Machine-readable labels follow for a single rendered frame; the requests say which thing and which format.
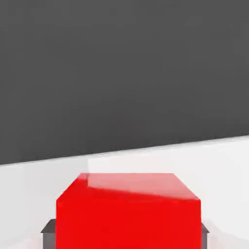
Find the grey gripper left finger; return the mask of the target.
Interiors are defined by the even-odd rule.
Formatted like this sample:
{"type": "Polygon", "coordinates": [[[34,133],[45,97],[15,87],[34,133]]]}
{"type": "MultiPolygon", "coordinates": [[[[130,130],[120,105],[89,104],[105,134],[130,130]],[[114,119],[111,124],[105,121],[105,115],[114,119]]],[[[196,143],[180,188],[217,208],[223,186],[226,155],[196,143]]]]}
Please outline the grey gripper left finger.
{"type": "Polygon", "coordinates": [[[56,249],[55,219],[50,219],[38,235],[28,239],[25,249],[56,249]]]}

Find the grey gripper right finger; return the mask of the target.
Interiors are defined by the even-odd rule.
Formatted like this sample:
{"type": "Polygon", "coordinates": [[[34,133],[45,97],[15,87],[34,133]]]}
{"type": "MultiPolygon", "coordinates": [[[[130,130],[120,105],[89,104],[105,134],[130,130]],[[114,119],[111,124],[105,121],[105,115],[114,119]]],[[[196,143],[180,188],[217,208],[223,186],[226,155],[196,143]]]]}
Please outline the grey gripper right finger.
{"type": "Polygon", "coordinates": [[[217,228],[201,224],[201,249],[225,249],[221,232],[217,228]]]}

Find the small red cube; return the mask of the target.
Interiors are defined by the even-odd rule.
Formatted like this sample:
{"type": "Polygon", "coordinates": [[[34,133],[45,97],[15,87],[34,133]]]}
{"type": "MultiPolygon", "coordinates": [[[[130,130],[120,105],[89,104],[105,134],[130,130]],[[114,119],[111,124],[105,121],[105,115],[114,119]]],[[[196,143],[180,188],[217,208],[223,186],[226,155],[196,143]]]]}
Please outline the small red cube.
{"type": "Polygon", "coordinates": [[[56,249],[201,249],[201,201],[172,173],[82,173],[55,235],[56,249]]]}

